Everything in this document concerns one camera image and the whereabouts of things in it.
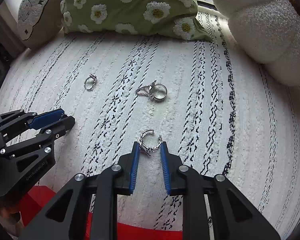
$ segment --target black and white striped rug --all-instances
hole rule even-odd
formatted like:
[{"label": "black and white striped rug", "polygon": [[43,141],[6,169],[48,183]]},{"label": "black and white striped rug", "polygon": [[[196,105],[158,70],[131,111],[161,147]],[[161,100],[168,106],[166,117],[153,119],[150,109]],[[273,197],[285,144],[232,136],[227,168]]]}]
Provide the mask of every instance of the black and white striped rug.
[{"label": "black and white striped rug", "polygon": [[[201,174],[226,175],[286,238],[300,218],[300,103],[245,55],[223,18],[197,18],[212,43],[72,33],[27,50],[1,88],[0,113],[62,107],[75,117],[71,132],[56,141],[57,163],[41,185],[58,191],[78,172],[100,173],[152,128]],[[88,92],[90,73],[98,82]],[[162,103],[135,95],[153,80],[168,89]],[[182,199],[166,195],[159,152],[140,157],[136,190],[119,197],[118,220],[182,229]]]}]

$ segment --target white boucle cushion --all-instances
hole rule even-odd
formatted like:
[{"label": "white boucle cushion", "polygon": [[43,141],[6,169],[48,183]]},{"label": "white boucle cushion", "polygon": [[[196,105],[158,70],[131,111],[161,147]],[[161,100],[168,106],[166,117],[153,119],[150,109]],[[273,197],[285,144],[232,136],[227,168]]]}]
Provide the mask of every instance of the white boucle cushion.
[{"label": "white boucle cushion", "polygon": [[241,47],[279,82],[300,85],[300,16],[289,0],[213,0]]}]

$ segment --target green pillow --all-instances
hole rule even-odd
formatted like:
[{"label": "green pillow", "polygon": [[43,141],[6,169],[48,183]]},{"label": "green pillow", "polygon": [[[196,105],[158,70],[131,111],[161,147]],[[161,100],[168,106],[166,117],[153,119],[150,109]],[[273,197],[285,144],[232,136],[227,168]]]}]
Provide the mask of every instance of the green pillow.
[{"label": "green pillow", "polygon": [[211,41],[195,18],[196,0],[62,0],[60,9],[66,33],[115,30]]}]

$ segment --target cartoon pillow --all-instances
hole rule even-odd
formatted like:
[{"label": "cartoon pillow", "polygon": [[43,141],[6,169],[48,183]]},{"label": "cartoon pillow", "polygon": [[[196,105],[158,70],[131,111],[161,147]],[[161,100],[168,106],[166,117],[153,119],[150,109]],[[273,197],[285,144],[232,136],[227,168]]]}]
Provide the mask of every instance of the cartoon pillow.
[{"label": "cartoon pillow", "polygon": [[23,43],[35,49],[62,28],[61,0],[22,0],[18,12],[18,33]]}]

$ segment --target plain silver band ring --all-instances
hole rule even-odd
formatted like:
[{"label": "plain silver band ring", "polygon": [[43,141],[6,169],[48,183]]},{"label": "plain silver band ring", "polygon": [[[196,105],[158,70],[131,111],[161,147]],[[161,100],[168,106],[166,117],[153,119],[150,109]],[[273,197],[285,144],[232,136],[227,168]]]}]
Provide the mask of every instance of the plain silver band ring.
[{"label": "plain silver band ring", "polygon": [[[93,79],[93,84],[92,84],[92,87],[91,87],[91,88],[87,88],[87,86],[86,86],[87,81],[88,81],[89,79]],[[84,88],[85,88],[87,91],[91,91],[91,90],[94,88],[94,85],[95,85],[95,84],[96,84],[96,78],[89,76],[89,77],[86,78],[86,80],[85,80],[85,82],[84,82]]]},{"label": "plain silver band ring", "polygon": [[155,88],[156,86],[163,87],[163,89],[165,90],[166,93],[165,93],[165,95],[164,95],[163,98],[157,98],[157,97],[155,97],[154,94],[153,94],[153,98],[154,98],[155,100],[157,100],[157,101],[162,101],[162,100],[164,100],[165,97],[167,96],[168,90],[167,90],[167,88],[165,87],[165,85],[163,85],[163,84],[155,84],[155,85],[154,85],[154,88]]}]

